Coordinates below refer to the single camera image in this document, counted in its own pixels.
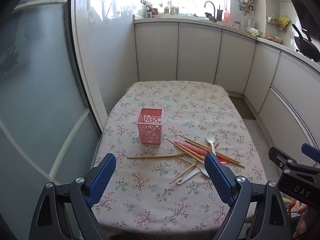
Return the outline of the person's right hand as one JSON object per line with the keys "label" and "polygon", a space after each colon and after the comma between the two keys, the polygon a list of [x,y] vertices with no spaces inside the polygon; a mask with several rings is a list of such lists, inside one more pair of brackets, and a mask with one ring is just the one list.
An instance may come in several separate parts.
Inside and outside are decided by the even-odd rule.
{"label": "person's right hand", "polygon": [[300,215],[299,222],[296,226],[295,233],[293,234],[293,238],[299,239],[299,236],[306,232],[306,222],[305,217],[307,215],[308,206],[305,204],[300,204],[297,213]]}

